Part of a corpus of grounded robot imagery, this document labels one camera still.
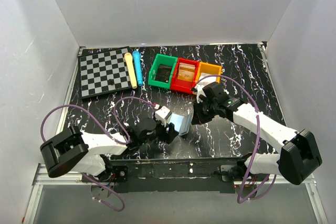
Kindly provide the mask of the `gold striped credit card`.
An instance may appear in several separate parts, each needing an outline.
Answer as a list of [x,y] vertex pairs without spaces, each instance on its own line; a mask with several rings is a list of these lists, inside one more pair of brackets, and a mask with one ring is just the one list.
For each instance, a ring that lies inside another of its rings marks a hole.
[[182,70],[180,69],[178,71],[178,76],[177,78],[181,81],[188,81],[188,82],[193,82],[194,80],[194,75],[195,72],[194,71],[187,71],[187,70]]

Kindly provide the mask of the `mint green card holder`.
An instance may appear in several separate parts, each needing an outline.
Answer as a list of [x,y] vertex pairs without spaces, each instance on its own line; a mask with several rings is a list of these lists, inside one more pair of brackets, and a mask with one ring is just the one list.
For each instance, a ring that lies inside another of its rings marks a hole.
[[173,123],[174,130],[179,133],[179,136],[183,136],[189,132],[192,118],[193,113],[188,115],[178,115],[176,113],[172,113],[169,119],[169,123]]

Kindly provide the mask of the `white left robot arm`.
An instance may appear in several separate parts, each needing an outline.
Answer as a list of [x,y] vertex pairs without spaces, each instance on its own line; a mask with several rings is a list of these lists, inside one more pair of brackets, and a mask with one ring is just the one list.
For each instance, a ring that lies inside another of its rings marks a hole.
[[114,133],[112,140],[105,134],[82,133],[71,126],[40,146],[47,172],[50,178],[60,177],[68,172],[93,175],[100,182],[111,178],[112,170],[105,158],[107,155],[121,155],[128,148],[135,148],[153,140],[171,143],[177,136],[173,123],[167,126],[160,121],[146,118],[127,132],[131,142],[126,144],[126,136]]

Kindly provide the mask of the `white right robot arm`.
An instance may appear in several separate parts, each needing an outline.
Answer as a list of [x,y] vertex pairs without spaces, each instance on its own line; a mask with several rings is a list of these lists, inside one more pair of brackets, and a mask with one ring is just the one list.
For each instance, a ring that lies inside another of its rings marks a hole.
[[219,116],[259,135],[276,150],[274,154],[249,153],[224,175],[248,181],[256,174],[274,174],[300,185],[321,166],[322,158],[310,131],[298,132],[256,112],[247,100],[229,97],[220,83],[198,84],[192,91],[196,93],[193,125],[208,123]]

